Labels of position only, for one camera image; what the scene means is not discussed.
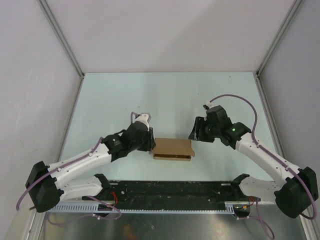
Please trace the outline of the brown cardboard box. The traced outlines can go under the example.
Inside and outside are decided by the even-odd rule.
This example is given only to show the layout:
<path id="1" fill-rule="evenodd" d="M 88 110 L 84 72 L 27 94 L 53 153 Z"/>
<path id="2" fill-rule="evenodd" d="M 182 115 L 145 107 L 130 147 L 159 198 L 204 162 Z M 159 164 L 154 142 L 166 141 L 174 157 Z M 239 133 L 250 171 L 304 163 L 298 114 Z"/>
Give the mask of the brown cardboard box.
<path id="1" fill-rule="evenodd" d="M 151 154 L 155 160 L 187 162 L 195 156 L 191 140 L 179 138 L 156 138 Z"/>

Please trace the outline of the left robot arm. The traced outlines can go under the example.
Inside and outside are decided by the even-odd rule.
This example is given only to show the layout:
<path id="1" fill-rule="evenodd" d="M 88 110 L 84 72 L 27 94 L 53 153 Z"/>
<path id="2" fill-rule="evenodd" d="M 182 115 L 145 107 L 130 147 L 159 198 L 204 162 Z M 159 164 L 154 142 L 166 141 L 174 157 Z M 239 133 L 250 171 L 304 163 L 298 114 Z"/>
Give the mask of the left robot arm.
<path id="1" fill-rule="evenodd" d="M 153 128 L 136 121 L 115 134 L 101 137 L 96 145 L 67 160 L 46 165 L 36 163 L 29 174 L 25 187 L 38 213 L 54 208 L 65 200 L 110 196 L 111 184 L 102 173 L 86 179 L 77 177 L 83 173 L 125 158 L 133 151 L 150 152 L 156 146 Z"/>

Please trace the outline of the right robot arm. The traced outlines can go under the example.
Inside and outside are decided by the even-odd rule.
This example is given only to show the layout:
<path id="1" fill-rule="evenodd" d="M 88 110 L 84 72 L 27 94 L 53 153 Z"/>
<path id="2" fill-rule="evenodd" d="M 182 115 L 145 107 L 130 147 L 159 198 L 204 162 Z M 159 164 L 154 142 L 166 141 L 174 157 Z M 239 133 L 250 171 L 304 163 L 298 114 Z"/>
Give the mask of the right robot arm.
<path id="1" fill-rule="evenodd" d="M 242 201 L 253 196 L 273 202 L 289 218 L 296 218 L 319 198 L 317 176 L 310 167 L 300 168 L 264 147 L 254 131 L 241 122 L 233 123 L 220 106 L 203 105 L 205 116 L 197 116 L 189 140 L 222 144 L 247 156 L 261 167 L 273 182 L 246 176 L 230 188 L 231 196 Z"/>

